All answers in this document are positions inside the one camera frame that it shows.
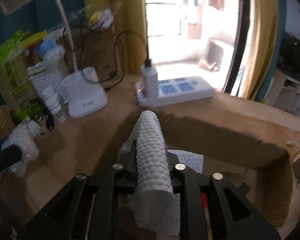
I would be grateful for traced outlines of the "white textured cloth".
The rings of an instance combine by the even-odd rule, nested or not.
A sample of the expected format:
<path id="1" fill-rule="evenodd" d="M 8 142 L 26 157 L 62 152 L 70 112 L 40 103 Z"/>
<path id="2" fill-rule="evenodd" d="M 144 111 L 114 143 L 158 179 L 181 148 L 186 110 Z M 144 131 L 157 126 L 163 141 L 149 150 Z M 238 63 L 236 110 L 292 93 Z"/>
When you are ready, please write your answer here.
<path id="1" fill-rule="evenodd" d="M 139 227 L 176 237 L 180 232 L 180 196 L 173 193 L 166 154 L 175 155 L 179 163 L 198 174 L 203 172 L 204 157 L 183 150 L 168 150 L 158 117 L 149 110 L 140 114 L 118 156 L 128 153 L 134 141 L 138 177 L 136 192 L 128 198 L 128 207 Z"/>

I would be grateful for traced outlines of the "white pill bottle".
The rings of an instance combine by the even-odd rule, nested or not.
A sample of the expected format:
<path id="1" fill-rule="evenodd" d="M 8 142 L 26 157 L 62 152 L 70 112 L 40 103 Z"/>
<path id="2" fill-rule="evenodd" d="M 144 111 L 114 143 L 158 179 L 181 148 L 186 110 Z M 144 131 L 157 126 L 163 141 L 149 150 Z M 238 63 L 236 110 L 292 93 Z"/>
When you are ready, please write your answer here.
<path id="1" fill-rule="evenodd" d="M 52 107 L 50 110 L 51 114 L 58 123 L 65 123 L 67 120 L 66 111 L 64 106 L 58 104 Z"/>
<path id="2" fill-rule="evenodd" d="M 59 95 L 52 86 L 42 91 L 42 97 L 49 110 L 53 110 L 59 105 Z"/>

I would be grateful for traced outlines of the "white plastic bag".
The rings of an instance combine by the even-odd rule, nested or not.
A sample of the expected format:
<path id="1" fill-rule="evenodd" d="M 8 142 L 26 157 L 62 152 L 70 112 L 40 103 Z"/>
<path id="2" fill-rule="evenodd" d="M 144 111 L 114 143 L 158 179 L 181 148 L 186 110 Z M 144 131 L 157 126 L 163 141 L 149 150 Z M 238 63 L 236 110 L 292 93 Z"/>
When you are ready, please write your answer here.
<path id="1" fill-rule="evenodd" d="M 35 161 L 39 157 L 39 150 L 31 135 L 27 125 L 17 126 L 9 137 L 3 142 L 1 150 L 6 150 L 12 146 L 17 147 L 21 156 L 13 163 L 8 170 L 18 177 L 23 177 L 26 172 L 27 164 Z"/>

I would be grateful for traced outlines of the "green paper cup package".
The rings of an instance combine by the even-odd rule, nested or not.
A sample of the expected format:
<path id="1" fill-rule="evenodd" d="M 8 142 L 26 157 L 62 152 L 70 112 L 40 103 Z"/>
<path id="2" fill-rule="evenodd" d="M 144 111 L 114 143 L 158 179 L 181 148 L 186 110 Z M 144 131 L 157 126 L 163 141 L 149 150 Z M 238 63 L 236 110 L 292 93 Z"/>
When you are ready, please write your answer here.
<path id="1" fill-rule="evenodd" d="M 18 30 L 0 45 L 0 92 L 16 113 L 26 113 L 28 102 L 37 97 L 27 70 L 42 61 L 36 49 L 46 36 L 46 30 L 33 35 Z"/>

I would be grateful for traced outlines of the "white plastic basket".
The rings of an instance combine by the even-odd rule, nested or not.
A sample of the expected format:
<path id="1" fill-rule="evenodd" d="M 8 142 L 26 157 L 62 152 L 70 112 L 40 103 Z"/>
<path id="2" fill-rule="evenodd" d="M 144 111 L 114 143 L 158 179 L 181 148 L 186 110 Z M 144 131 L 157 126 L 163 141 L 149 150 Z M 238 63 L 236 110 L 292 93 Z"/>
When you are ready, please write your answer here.
<path id="1" fill-rule="evenodd" d="M 45 70 L 41 73 L 30 75 L 30 81 L 42 99 L 43 90 L 47 87 L 53 87 L 61 98 L 61 101 L 63 103 L 68 103 L 69 99 L 62 85 L 63 79 L 68 75 L 69 72 L 67 68 L 58 67 L 54 70 Z"/>

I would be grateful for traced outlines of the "brown cardboard box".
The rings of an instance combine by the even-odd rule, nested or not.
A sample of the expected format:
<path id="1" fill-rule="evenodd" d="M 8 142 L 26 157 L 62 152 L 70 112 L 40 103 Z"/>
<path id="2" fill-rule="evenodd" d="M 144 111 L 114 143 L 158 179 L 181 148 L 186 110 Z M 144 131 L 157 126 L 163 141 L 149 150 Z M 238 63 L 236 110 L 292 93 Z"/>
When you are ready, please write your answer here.
<path id="1" fill-rule="evenodd" d="M 296 149 L 286 141 L 299 141 L 299 118 L 258 103 L 242 114 L 209 101 L 155 113 L 170 146 L 260 171 L 254 205 L 276 228 L 298 223 L 300 189 L 292 167 Z"/>

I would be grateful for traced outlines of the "white small power adapter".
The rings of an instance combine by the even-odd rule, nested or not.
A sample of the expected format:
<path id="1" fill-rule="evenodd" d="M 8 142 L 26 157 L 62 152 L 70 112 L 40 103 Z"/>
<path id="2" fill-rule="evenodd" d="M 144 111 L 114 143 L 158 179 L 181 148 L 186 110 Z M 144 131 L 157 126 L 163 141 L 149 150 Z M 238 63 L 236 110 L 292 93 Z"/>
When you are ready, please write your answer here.
<path id="1" fill-rule="evenodd" d="M 35 122 L 34 120 L 31 120 L 28 124 L 27 124 L 29 133 L 32 135 L 32 137 L 36 138 L 39 137 L 42 134 L 42 128 L 40 126 L 40 124 L 38 124 L 37 122 Z"/>

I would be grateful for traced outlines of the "white desk cabinet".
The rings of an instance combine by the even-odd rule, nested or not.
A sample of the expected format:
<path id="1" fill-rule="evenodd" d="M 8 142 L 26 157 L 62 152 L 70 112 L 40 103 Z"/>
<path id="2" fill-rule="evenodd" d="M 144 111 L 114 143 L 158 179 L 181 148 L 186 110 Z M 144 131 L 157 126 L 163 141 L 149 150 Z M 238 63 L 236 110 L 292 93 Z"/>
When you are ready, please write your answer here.
<path id="1" fill-rule="evenodd" d="M 296 115 L 300 109 L 300 81 L 275 68 L 263 103 Z"/>

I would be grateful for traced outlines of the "black monitor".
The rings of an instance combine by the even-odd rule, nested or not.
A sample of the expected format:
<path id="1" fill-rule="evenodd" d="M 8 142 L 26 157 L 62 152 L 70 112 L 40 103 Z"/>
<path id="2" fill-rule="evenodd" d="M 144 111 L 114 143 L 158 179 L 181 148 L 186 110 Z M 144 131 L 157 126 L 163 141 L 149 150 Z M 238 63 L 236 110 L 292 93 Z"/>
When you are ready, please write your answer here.
<path id="1" fill-rule="evenodd" d="M 300 40 L 285 31 L 281 38 L 277 68 L 300 82 Z"/>

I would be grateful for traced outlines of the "yellow right curtain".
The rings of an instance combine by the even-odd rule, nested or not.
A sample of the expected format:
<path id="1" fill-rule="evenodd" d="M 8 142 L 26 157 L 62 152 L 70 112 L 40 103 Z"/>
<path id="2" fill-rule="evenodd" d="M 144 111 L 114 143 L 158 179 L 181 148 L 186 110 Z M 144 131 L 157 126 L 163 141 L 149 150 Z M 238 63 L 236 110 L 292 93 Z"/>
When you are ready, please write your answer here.
<path id="1" fill-rule="evenodd" d="M 248 56 L 243 98 L 253 100 L 270 68 L 279 23 L 277 0 L 255 0 L 254 28 Z"/>

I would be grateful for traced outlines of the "white power strip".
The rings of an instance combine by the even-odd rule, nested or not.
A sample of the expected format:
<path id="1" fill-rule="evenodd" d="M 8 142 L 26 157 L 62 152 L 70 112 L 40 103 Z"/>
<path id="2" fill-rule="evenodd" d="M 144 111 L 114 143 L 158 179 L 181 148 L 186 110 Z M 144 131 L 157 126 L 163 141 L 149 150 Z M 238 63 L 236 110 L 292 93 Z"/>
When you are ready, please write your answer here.
<path id="1" fill-rule="evenodd" d="M 213 87 L 200 76 L 158 81 L 154 87 L 154 95 L 150 95 L 144 82 L 136 83 L 135 88 L 138 103 L 153 108 L 206 99 L 214 95 Z"/>

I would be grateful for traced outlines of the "stack of paper cups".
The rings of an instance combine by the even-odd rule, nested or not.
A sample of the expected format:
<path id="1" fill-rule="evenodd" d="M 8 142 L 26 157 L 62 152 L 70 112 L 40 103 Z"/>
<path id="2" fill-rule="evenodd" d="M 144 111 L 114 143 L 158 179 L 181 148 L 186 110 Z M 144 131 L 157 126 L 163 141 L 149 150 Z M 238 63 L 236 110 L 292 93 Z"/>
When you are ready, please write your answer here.
<path id="1" fill-rule="evenodd" d="M 6 106 L 0 106 L 0 140 L 7 138 L 14 128 L 10 109 Z"/>

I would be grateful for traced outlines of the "white usb charger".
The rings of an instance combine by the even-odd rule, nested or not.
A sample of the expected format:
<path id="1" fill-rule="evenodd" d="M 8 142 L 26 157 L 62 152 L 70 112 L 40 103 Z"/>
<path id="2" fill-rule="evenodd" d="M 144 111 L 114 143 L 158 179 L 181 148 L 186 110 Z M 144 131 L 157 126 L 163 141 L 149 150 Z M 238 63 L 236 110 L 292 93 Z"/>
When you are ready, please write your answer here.
<path id="1" fill-rule="evenodd" d="M 149 100 L 158 98 L 158 72 L 153 66 L 151 59 L 145 59 L 141 66 L 143 83 L 145 85 L 146 96 Z"/>

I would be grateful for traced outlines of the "brown cardboard carton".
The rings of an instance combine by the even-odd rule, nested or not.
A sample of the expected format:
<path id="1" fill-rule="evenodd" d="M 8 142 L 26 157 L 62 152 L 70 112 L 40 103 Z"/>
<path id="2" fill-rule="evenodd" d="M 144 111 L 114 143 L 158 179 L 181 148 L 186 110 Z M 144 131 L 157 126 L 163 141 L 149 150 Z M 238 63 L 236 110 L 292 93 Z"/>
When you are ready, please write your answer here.
<path id="1" fill-rule="evenodd" d="M 75 27 L 71 30 L 74 42 L 77 68 L 95 68 L 97 77 L 109 83 L 119 77 L 114 53 L 115 32 L 112 27 L 89 32 L 87 29 Z"/>

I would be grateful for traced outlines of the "white desk lamp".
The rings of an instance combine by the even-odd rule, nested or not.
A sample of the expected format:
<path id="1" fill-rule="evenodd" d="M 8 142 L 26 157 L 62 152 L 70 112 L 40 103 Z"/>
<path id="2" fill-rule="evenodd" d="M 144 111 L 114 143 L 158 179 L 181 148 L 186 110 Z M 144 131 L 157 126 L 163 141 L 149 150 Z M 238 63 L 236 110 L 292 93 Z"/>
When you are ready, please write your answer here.
<path id="1" fill-rule="evenodd" d="M 0 0 L 3 13 L 8 15 L 33 0 Z M 78 68 L 74 41 L 61 0 L 55 0 L 56 6 L 66 29 L 66 36 L 70 47 L 70 55 L 74 73 L 69 74 L 62 81 L 69 100 L 69 115 L 73 119 L 80 119 L 89 114 L 102 110 L 107 102 L 105 90 L 101 86 L 96 70 L 87 67 L 83 70 Z"/>

